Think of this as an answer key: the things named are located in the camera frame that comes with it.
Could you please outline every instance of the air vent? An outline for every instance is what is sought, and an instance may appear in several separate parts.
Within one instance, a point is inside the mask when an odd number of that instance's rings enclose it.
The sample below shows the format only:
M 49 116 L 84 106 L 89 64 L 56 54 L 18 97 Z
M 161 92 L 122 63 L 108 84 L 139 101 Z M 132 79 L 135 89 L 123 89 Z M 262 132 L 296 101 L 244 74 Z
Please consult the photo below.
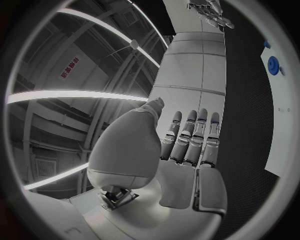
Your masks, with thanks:
M 125 19 L 125 22 L 128 27 L 138 21 L 138 17 L 132 9 L 130 9 L 129 11 L 123 12 L 121 15 Z
M 36 159 L 37 176 L 49 178 L 56 175 L 56 161 Z

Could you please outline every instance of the red sign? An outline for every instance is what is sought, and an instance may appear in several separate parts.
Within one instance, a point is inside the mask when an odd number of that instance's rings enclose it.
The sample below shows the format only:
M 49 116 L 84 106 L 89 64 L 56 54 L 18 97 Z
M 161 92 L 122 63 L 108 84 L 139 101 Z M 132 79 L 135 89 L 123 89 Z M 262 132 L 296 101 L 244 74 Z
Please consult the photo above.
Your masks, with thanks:
M 69 74 L 79 64 L 80 61 L 81 61 L 81 57 L 79 57 L 78 55 L 76 55 L 75 57 L 73 57 L 73 59 L 64 68 L 64 70 L 62 71 L 62 73 L 59 75 L 58 78 L 60 80 L 62 80 L 62 81 L 66 81 L 66 79 L 69 76 Z

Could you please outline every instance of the blue circular object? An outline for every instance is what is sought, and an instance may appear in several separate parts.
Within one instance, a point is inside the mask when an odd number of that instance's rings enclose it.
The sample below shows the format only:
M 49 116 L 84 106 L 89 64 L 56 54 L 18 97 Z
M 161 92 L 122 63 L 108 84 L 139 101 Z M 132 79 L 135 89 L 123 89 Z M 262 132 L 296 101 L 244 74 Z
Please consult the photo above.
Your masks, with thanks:
M 276 57 L 271 56 L 267 62 L 267 69 L 269 70 L 270 74 L 276 75 L 279 71 L 279 62 Z

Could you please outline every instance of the black mesh surface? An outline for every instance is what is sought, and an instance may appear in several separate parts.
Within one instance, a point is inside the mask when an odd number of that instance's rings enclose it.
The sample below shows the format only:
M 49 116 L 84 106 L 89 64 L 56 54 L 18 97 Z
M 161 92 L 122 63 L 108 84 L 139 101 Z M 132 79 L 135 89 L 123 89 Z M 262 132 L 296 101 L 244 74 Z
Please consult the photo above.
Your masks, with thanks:
M 226 97 L 216 168 L 224 179 L 227 215 L 214 240 L 223 240 L 257 212 L 277 176 L 266 171 L 273 136 L 273 100 L 261 60 L 264 39 L 239 12 L 222 2 L 225 28 Z

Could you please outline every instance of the curved light strip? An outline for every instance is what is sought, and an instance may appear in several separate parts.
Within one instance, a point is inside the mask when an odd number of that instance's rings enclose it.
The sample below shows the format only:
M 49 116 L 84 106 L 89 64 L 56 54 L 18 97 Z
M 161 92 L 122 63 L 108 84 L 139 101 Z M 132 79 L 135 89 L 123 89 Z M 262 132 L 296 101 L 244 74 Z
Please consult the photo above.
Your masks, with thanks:
M 99 20 L 99 19 L 97 19 L 97 18 L 95 18 L 91 15 L 88 15 L 88 14 L 83 13 L 81 11 L 76 11 L 76 10 L 73 10 L 73 9 L 69 9 L 69 8 L 61 8 L 61 9 L 57 10 L 57 12 L 58 13 L 64 13 L 64 14 L 71 14 L 71 15 L 89 20 L 89 21 L 91 21 L 95 24 L 98 24 L 98 25 L 106 28 L 107 30 L 111 31 L 112 33 L 118 35 L 120 38 L 124 39 L 127 43 L 130 44 L 132 42 L 132 40 L 130 38 L 128 38 L 127 36 L 125 36 L 123 33 L 119 32 L 118 30 L 116 30 L 112 26 L 108 25 L 104 21 L 101 21 L 101 20 Z M 145 57 L 147 57 L 152 63 L 154 63 L 155 66 L 157 66 L 158 68 L 160 67 L 160 65 L 149 54 L 147 54 L 143 49 L 138 47 L 137 50 L 139 50 L 142 54 L 144 54 Z
M 147 102 L 148 98 L 139 96 L 129 96 L 123 94 L 100 92 L 100 91 L 80 91 L 80 90 L 41 90 L 20 92 L 9 95 L 6 103 L 12 104 L 20 101 L 49 98 L 103 98 L 103 99 L 124 99 Z
M 166 43 L 165 39 L 163 38 L 163 36 L 161 35 L 161 33 L 159 32 L 159 30 L 155 27 L 155 25 L 152 23 L 152 21 L 147 17 L 147 15 L 132 1 L 127 0 L 128 2 L 130 2 L 135 8 L 136 10 L 138 10 L 143 16 L 144 18 L 151 24 L 151 26 L 155 29 L 155 31 L 157 32 L 157 34 L 160 36 L 162 42 L 164 43 L 164 45 L 166 46 L 166 48 L 168 49 L 169 46 Z
M 58 175 L 56 175 L 56 176 L 49 177 L 49 178 L 47 178 L 47 179 L 45 179 L 45 180 L 38 181 L 38 182 L 35 182 L 35 183 L 32 183 L 32 184 L 23 186 L 23 188 L 24 188 L 25 190 L 30 190 L 30 189 L 38 188 L 38 187 L 40 187 L 40 186 L 43 186 L 43 185 L 46 185 L 46 184 L 55 182 L 55 181 L 57 181 L 57 180 L 59 180 L 59 179 L 65 178 L 65 177 L 67 177 L 67 176 L 69 176 L 69 175 L 71 175 L 71 174 L 74 174 L 74 173 L 76 173 L 76 172 L 79 172 L 79 171 L 82 170 L 82 169 L 86 169 L 88 166 L 89 166 L 89 163 L 87 162 L 87 163 L 85 163 L 85 164 L 83 164 L 83 165 L 81 165 L 81 166 L 75 167 L 75 168 L 73 168 L 73 169 L 71 169 L 71 170 L 69 170 L 69 171 L 65 171 L 65 172 L 63 172 L 63 173 L 61 173 L 61 174 L 58 174 Z

